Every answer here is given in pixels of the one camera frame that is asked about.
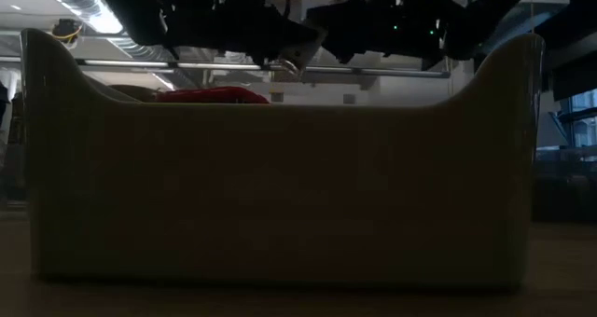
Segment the metal rod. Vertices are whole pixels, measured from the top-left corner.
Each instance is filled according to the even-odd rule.
[[[51,31],[45,30],[44,33],[51,34]],[[0,30],[0,36],[19,36],[19,30]],[[99,33],[80,33],[79,37],[93,38],[93,39],[108,39],[108,38],[130,38],[126,34],[99,34]]]
[[[21,58],[0,56],[0,63],[19,63]],[[80,60],[76,62],[82,66],[97,67],[125,67],[145,69],[202,69],[202,70],[230,70],[230,71],[285,71],[279,64],[260,68],[254,64],[238,63],[211,63],[211,62],[138,62],[138,61],[106,61],[106,60]],[[448,72],[415,71],[400,69],[376,69],[342,66],[307,66],[306,72],[314,74],[359,75],[359,76],[400,76],[413,78],[449,78]]]
[[[586,119],[589,117],[597,117],[597,107],[586,108],[582,111],[562,114],[558,117],[561,123],[571,123]]]

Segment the wooden table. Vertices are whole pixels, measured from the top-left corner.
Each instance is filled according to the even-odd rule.
[[[0,316],[597,316],[597,227],[534,224],[509,295],[42,283],[26,220],[0,219]]]

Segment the window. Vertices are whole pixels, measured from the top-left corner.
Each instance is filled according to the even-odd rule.
[[[572,112],[597,107],[597,90],[590,90],[572,97]]]
[[[597,117],[588,117],[575,121],[574,135],[575,146],[597,145],[597,127],[595,120]]]

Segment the metal frame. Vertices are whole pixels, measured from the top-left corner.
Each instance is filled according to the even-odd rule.
[[[582,111],[562,114],[560,116],[560,122],[572,123],[589,117],[597,117],[597,107],[590,107]]]
[[[20,57],[0,56],[1,63],[21,63]],[[229,70],[229,71],[286,71],[280,64],[273,64],[261,68],[253,64],[240,63],[212,63],[212,62],[138,62],[138,61],[109,61],[109,60],[82,60],[76,59],[80,66],[116,67],[116,68],[143,68],[151,72],[153,69],[202,69],[202,70]],[[450,78],[449,72],[431,72],[400,69],[359,68],[343,66],[307,66],[305,72],[314,74],[356,75],[356,76],[397,76],[445,79]]]

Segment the red cloth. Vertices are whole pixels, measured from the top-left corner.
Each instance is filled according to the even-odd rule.
[[[176,90],[158,94],[158,103],[270,103],[244,88],[221,87],[206,90]]]

